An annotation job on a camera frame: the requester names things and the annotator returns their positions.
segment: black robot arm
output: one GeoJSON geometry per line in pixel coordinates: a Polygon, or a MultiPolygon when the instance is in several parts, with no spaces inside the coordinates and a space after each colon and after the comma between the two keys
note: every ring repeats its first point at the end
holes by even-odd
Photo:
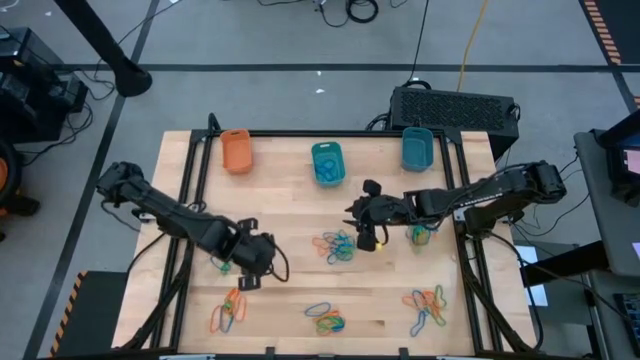
{"type": "Polygon", "coordinates": [[[408,191],[402,199],[382,195],[381,186],[373,180],[366,180],[363,190],[368,196],[361,196],[346,209],[355,220],[345,222],[356,227],[358,248],[366,251],[374,251],[378,243],[387,243],[387,226],[422,225],[435,230],[456,210],[464,217],[466,233],[482,237],[498,219],[506,216],[515,222],[529,204],[556,203],[567,193],[558,169],[544,161],[511,165],[452,190],[408,191]],[[493,200],[489,205],[473,206],[489,200],[493,200]],[[384,230],[384,242],[377,240],[375,226],[384,230]]]}
{"type": "Polygon", "coordinates": [[[244,273],[262,276],[275,256],[273,235],[252,235],[256,219],[234,222],[224,216],[197,213],[153,188],[139,166],[113,163],[98,180],[98,193],[105,202],[119,206],[132,202],[152,214],[160,229],[170,236],[193,241],[199,248],[222,261],[233,261],[244,273]]]}

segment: wooden tabletop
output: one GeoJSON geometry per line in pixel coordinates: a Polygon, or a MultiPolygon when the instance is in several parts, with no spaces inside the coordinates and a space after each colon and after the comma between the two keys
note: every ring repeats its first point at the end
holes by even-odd
{"type": "MultiPolygon", "coordinates": [[[[181,183],[189,132],[164,135],[153,186],[177,198],[181,183]]],[[[495,171],[485,133],[463,133],[471,181],[495,171]]],[[[273,277],[262,280],[262,289],[247,292],[247,315],[233,324],[228,334],[209,331],[213,309],[223,303],[237,284],[238,267],[222,275],[209,256],[196,250],[185,308],[179,351],[186,353],[264,353],[275,346],[279,354],[370,354],[394,355],[407,347],[412,355],[471,355],[469,320],[450,219],[419,254],[412,251],[405,227],[390,228],[389,244],[381,251],[358,251],[353,260],[327,264],[311,244],[314,236],[344,229],[349,214],[344,209],[362,193],[365,179],[382,185],[383,193],[401,197],[404,191],[446,188],[442,156],[434,144],[433,166],[423,173],[402,170],[400,138],[269,138],[252,139],[254,167],[247,175],[229,175],[222,168],[222,147],[214,140],[204,201],[207,211],[239,220],[256,217],[259,230],[275,235],[291,264],[291,279],[280,283],[273,277]],[[342,146],[347,177],[342,185],[324,189],[313,179],[311,146],[321,141],[342,146]],[[433,320],[420,334],[410,337],[417,311],[401,302],[413,289],[433,290],[442,285],[447,306],[439,327],[433,320]],[[330,302],[346,320],[341,333],[316,334],[304,310],[316,303],[330,302]]],[[[455,149],[450,146],[456,185],[460,185],[455,149]]],[[[196,161],[194,172],[199,164],[196,161]]],[[[190,193],[194,193],[196,174],[190,193]]],[[[510,239],[505,225],[495,231],[510,239]]],[[[159,234],[155,225],[144,225],[138,239],[140,251],[159,234]]],[[[169,241],[145,254],[131,272],[113,345],[126,342],[144,322],[158,300],[169,241]]],[[[530,345],[535,334],[515,255],[504,244],[484,241],[495,303],[511,326],[530,345]]],[[[282,260],[275,260],[282,272],[282,260]]],[[[485,348],[490,349],[486,314],[478,302],[485,348]]],[[[168,344],[173,306],[166,314],[162,344],[168,344]]]]}

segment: white paper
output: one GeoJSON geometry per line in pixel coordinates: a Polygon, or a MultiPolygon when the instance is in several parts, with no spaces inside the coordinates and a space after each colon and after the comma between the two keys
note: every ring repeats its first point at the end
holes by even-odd
{"type": "MultiPolygon", "coordinates": [[[[532,264],[538,262],[538,255],[536,255],[536,249],[533,246],[516,246],[518,249],[518,253],[524,261],[530,262],[532,264]]],[[[531,298],[529,297],[529,292],[527,289],[524,289],[524,293],[527,296],[527,305],[531,305],[531,298]]],[[[531,288],[531,294],[533,295],[533,300],[536,302],[536,306],[549,306],[547,302],[547,294],[544,291],[544,285],[536,285],[531,288]]]]}

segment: blue plastic basket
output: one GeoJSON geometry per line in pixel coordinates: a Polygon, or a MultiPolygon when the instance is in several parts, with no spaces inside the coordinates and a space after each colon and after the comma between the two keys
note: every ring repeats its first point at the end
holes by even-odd
{"type": "Polygon", "coordinates": [[[311,157],[318,185],[332,187],[342,183],[347,172],[340,144],[334,141],[315,144],[311,147],[311,157]]]}
{"type": "Polygon", "coordinates": [[[408,127],[402,132],[402,168],[425,171],[433,165],[433,133],[429,129],[408,127]]]}

